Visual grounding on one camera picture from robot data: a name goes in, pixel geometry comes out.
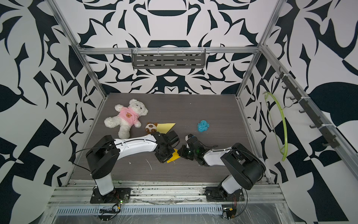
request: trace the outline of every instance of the zip tie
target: zip tie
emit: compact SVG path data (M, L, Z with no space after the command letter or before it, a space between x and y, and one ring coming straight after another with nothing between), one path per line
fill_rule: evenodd
M283 78L284 76L289 76L289 75L292 76L291 74L282 74L282 78Z
M297 102L300 102L302 99L307 99L307 98L310 98L309 96L301 96L301 99Z
M324 127L324 126L333 126L333 127L337 128L337 126L334 125L334 124L321 124L321 127L319 127L318 130L321 129L322 127Z

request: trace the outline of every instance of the white debris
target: white debris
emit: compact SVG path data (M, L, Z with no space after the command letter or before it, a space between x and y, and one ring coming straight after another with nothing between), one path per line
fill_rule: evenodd
M147 160L147 159L145 159L145 160ZM148 160L147 160L147 163L150 165L150 163L148 162ZM150 166L150 169L153 170L153 169L152 169L152 166Z

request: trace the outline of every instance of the blue rubber bands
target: blue rubber bands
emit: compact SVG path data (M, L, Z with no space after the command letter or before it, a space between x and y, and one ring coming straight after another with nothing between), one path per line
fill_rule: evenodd
M209 123L206 122L206 120L202 120L199 124L198 124L198 131L199 132L204 132L207 131L209 127Z

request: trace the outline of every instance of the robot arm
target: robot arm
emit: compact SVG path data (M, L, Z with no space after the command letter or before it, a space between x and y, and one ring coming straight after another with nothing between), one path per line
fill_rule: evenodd
M116 161L125 156L140 152L153 152L159 162L164 163L175 152L172 145L179 141L175 131L167 134L155 132L143 137L131 139L113 139L104 136L86 153L92 178L95 180L101 195L114 190L111 171Z
M183 145L178 154L186 159L195 159L202 166L226 166L231 175L216 189L205 192L206 195L224 200L242 187L250 190L266 170L265 165L240 143L226 149L205 149L191 134L187 136L187 145Z

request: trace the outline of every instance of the brown and white plush ball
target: brown and white plush ball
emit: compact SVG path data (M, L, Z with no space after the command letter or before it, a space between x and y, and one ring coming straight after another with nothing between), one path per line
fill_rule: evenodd
M158 125L158 123L148 123L147 126L145 126L145 131L148 134L154 133L154 132L156 132L157 125Z

